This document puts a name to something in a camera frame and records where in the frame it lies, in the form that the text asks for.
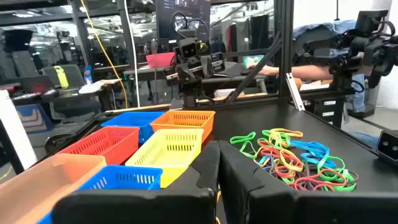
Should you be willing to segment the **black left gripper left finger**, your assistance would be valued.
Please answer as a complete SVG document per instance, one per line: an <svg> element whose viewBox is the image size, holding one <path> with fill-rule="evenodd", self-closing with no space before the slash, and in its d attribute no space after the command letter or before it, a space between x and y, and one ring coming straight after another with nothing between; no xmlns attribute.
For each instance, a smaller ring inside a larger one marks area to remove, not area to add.
<svg viewBox="0 0 398 224"><path fill-rule="evenodd" d="M54 223L214 223L220 144L210 141L161 190L82 190L58 201Z"/></svg>

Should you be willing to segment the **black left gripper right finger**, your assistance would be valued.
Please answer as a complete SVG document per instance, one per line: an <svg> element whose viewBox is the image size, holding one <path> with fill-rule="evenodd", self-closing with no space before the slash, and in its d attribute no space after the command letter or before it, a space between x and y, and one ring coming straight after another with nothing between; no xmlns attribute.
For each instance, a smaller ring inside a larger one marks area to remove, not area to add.
<svg viewBox="0 0 398 224"><path fill-rule="evenodd" d="M397 223L396 193L296 191L230 143L219 145L228 223Z"/></svg>

